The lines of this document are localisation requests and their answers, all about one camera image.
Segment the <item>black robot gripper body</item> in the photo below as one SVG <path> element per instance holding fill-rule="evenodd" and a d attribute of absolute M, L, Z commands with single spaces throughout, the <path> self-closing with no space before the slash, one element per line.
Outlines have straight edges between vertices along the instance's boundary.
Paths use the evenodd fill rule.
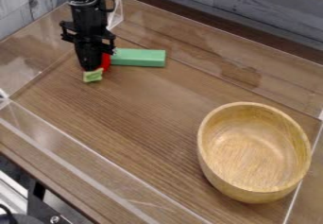
<path fill-rule="evenodd" d="M 97 43 L 101 49 L 114 49 L 117 36 L 109 31 L 107 14 L 115 8 L 107 9 L 105 6 L 71 5 L 72 22 L 62 21 L 60 37 L 64 41 L 78 43 Z"/>

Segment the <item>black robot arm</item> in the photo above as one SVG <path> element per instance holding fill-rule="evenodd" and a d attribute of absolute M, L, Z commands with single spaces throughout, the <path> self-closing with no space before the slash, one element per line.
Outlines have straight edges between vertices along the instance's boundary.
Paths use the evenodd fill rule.
<path fill-rule="evenodd" d="M 72 20 L 62 21 L 60 37 L 75 46 L 86 72 L 105 66 L 105 55 L 115 53 L 115 34 L 107 29 L 107 15 L 115 11 L 115 0 L 68 0 Z"/>

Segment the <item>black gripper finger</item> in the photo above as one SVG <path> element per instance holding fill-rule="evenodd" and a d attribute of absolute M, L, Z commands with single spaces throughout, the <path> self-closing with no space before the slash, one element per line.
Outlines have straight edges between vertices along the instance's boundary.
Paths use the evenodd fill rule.
<path fill-rule="evenodd" d="M 93 45 L 78 45 L 75 49 L 82 69 L 95 71 L 102 65 L 102 52 Z"/>
<path fill-rule="evenodd" d="M 103 54 L 113 56 L 115 54 L 115 45 L 107 44 L 107 43 L 99 43 L 98 51 L 99 51 L 99 58 L 103 57 Z"/>

